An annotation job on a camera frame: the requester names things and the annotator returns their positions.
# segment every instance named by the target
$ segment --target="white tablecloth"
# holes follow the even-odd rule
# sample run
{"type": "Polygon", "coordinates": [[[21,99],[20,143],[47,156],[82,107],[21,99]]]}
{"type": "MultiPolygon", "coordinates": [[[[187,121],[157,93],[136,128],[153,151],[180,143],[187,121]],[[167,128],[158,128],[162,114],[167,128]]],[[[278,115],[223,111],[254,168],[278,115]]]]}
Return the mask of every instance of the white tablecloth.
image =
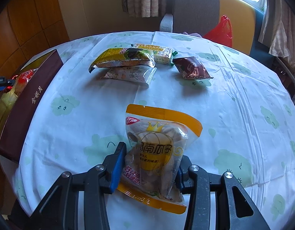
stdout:
{"type": "MultiPolygon", "coordinates": [[[[210,173],[232,171],[271,229],[280,229],[289,220],[295,209],[295,107],[274,72],[209,40],[164,32],[97,35],[55,48],[64,66],[40,101],[12,177],[27,214],[63,171],[86,172],[113,153],[119,141],[128,144],[125,111],[136,103],[198,119],[202,134],[184,153],[192,163],[210,173]],[[179,52],[177,57],[200,57],[214,79],[183,80],[175,67],[158,64],[147,89],[126,81],[99,80],[103,70],[88,72],[104,50],[134,43],[171,47],[179,52]]],[[[185,224],[186,213],[154,209],[119,191],[106,200],[111,230],[181,230],[185,224]]],[[[82,206],[81,194],[79,229],[83,229],[82,206]]]]}

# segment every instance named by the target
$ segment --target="box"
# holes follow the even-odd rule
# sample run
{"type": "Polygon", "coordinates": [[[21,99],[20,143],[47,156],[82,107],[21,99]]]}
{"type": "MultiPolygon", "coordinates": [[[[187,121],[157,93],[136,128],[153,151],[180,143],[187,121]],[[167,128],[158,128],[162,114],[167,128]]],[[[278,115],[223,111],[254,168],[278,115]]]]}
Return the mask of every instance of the box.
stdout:
{"type": "Polygon", "coordinates": [[[35,110],[45,90],[62,65],[63,62],[57,50],[53,50],[20,71],[20,73],[23,73],[38,68],[18,98],[12,90],[1,94],[0,155],[11,161],[19,162],[35,110]]]}

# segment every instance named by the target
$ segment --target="sofa armrest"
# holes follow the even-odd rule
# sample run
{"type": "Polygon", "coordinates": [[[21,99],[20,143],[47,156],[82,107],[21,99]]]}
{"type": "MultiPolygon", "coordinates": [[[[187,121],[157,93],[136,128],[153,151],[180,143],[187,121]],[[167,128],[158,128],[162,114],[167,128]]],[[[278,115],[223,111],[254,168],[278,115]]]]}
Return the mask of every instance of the sofa armrest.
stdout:
{"type": "Polygon", "coordinates": [[[172,14],[165,14],[162,18],[159,26],[160,32],[173,32],[173,15],[172,14]]]}

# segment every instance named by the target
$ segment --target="screw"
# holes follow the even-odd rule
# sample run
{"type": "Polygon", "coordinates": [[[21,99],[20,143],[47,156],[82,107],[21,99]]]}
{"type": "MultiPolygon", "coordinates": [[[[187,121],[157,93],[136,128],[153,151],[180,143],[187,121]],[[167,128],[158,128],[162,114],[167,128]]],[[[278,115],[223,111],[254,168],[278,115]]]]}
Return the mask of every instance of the screw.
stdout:
{"type": "Polygon", "coordinates": [[[70,174],[71,174],[70,172],[68,172],[68,171],[65,171],[65,172],[63,172],[63,173],[62,173],[62,175],[61,175],[61,176],[62,176],[63,178],[67,178],[67,177],[69,177],[69,176],[70,176],[70,174]]]}
{"type": "Polygon", "coordinates": [[[198,171],[200,169],[200,167],[198,165],[193,164],[193,165],[190,166],[190,169],[192,171],[198,171]]]}
{"type": "Polygon", "coordinates": [[[224,176],[228,179],[231,179],[233,177],[233,174],[231,172],[225,172],[224,176]]]}
{"type": "Polygon", "coordinates": [[[102,164],[96,165],[96,170],[103,170],[105,167],[102,164]]]}

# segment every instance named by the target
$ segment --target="yellow crown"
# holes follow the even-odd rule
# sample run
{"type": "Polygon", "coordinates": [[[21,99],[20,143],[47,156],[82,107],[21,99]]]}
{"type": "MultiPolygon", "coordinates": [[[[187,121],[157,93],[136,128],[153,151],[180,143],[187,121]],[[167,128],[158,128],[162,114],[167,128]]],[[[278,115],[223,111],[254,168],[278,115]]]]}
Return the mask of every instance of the yellow crown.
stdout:
{"type": "Polygon", "coordinates": [[[161,129],[164,125],[162,126],[159,126],[158,127],[158,124],[160,122],[157,122],[154,126],[152,126],[151,122],[148,122],[148,127],[146,128],[147,131],[155,131],[155,132],[161,132],[161,129]]]}

